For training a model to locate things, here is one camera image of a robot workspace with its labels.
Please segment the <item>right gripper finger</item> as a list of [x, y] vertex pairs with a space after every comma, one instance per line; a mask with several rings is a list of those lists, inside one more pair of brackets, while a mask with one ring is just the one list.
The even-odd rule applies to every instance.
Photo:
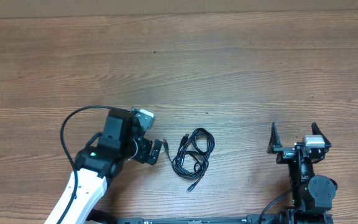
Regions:
[[311, 124], [311, 130], [312, 130], [312, 133], [313, 135], [320, 135], [323, 140], [324, 140], [324, 146], [325, 148], [330, 148], [331, 147], [331, 142], [326, 138], [326, 136], [320, 131], [320, 129], [318, 128], [318, 125], [313, 122]]
[[282, 148], [282, 144], [277, 132], [276, 122], [272, 123], [270, 141], [267, 148], [267, 153], [278, 153]]

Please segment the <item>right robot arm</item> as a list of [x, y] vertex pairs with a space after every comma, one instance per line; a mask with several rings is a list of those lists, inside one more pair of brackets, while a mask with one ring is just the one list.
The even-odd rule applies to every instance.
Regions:
[[[288, 166], [290, 189], [271, 201], [260, 213], [259, 223], [332, 223], [326, 212], [332, 209], [338, 188], [329, 177], [316, 175], [313, 165], [321, 162], [332, 144], [316, 123], [311, 124], [312, 133], [291, 147], [283, 147], [276, 123], [272, 123], [267, 153], [277, 156], [277, 164]], [[292, 195], [292, 206], [282, 209], [276, 215], [266, 211], [286, 196]]]

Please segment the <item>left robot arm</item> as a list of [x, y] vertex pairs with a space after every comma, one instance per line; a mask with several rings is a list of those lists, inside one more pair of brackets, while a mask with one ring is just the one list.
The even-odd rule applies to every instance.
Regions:
[[108, 107], [104, 129], [96, 133], [76, 157], [67, 186], [47, 223], [125, 223], [122, 218], [95, 209], [128, 160], [155, 165], [162, 141], [144, 137], [155, 115], [147, 110]]

